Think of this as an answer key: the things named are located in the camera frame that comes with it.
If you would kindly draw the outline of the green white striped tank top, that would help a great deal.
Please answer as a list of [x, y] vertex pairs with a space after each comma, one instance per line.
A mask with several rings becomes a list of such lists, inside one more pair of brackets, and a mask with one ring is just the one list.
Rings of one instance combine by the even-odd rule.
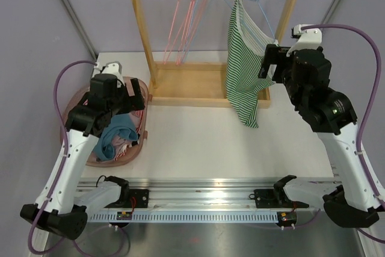
[[240, 122], [257, 128], [258, 93], [274, 84], [271, 75], [259, 78], [265, 49], [278, 41], [268, 37], [234, 0], [227, 31], [226, 98]]

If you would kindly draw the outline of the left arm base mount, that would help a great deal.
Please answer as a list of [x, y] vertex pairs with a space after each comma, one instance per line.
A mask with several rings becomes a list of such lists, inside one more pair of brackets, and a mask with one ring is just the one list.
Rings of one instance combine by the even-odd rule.
[[149, 202], [149, 193], [148, 189], [134, 188], [128, 191], [128, 194], [124, 198], [120, 198], [118, 201], [108, 204], [105, 208], [147, 208]]

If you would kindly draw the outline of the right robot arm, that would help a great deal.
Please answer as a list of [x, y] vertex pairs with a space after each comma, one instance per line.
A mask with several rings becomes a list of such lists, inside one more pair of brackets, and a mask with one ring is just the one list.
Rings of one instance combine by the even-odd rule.
[[325, 185], [287, 175], [273, 186], [274, 202], [278, 206], [304, 203], [323, 209], [342, 228], [372, 226], [383, 208], [359, 159], [356, 112], [346, 95], [330, 88], [331, 62], [322, 47], [290, 52], [288, 47], [269, 44], [260, 78], [266, 78], [272, 64], [276, 66], [273, 81], [285, 86], [294, 110], [322, 141], [342, 182]]

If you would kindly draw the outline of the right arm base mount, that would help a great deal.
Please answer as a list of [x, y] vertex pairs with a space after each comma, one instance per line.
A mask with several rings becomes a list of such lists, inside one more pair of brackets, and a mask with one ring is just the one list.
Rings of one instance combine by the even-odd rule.
[[278, 200], [274, 195], [273, 189], [263, 188], [255, 189], [251, 194], [248, 195], [250, 200], [255, 202], [256, 208], [259, 209], [304, 209], [309, 208], [308, 204], [303, 202], [293, 202], [290, 200]]

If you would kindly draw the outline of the dusty pink tank top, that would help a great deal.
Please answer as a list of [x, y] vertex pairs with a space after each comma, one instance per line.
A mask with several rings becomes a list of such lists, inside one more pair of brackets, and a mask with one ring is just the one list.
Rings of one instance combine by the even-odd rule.
[[123, 153], [126, 148], [131, 145], [131, 143], [132, 142], [130, 140], [126, 140], [116, 135], [111, 142], [112, 147], [114, 149], [114, 157], [117, 158], [118, 155]]

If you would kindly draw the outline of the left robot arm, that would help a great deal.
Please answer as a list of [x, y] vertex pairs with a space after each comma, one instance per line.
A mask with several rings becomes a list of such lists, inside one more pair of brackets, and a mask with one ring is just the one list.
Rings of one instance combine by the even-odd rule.
[[80, 199], [75, 198], [75, 192], [88, 157], [111, 119], [145, 109], [139, 80], [132, 78], [130, 82], [133, 95], [117, 76], [96, 75], [84, 96], [88, 104], [80, 102], [61, 124], [63, 143], [54, 169], [36, 201], [25, 204], [20, 212], [33, 228], [75, 240], [89, 216], [110, 204], [122, 208], [129, 203], [129, 182], [115, 176], [107, 177]]

